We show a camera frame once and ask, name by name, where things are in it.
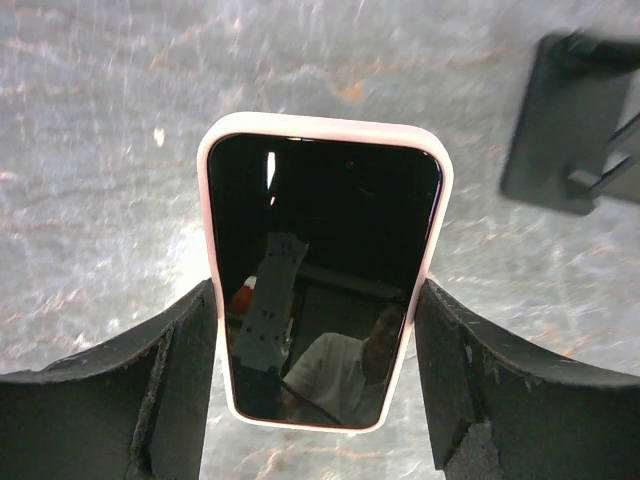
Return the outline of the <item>pink phone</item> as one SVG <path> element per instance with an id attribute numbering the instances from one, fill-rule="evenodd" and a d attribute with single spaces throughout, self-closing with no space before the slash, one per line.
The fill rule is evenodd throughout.
<path id="1" fill-rule="evenodd" d="M 421 127 L 236 112 L 197 151 L 224 382 L 241 421 L 386 420 L 453 186 Z"/>

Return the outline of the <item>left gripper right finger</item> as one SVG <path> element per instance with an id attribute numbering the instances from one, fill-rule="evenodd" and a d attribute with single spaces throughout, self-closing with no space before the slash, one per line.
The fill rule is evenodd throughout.
<path id="1" fill-rule="evenodd" d="M 446 478 L 638 478 L 638 377 L 526 341 L 431 280 L 414 325 L 434 466 Z"/>

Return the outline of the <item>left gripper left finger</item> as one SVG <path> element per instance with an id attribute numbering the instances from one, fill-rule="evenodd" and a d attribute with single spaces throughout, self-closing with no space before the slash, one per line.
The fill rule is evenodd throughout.
<path id="1" fill-rule="evenodd" d="M 205 280 L 101 344 L 2 375 L 2 478 L 198 478 L 216 333 Z"/>

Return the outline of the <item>black folding phone stand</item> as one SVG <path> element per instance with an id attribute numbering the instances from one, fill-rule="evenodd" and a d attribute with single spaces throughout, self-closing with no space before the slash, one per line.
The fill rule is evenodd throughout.
<path id="1" fill-rule="evenodd" d="M 639 201 L 639 118 L 620 122 L 639 41 L 576 31 L 537 44 L 500 180 L 511 200 L 585 216 L 601 196 Z"/>

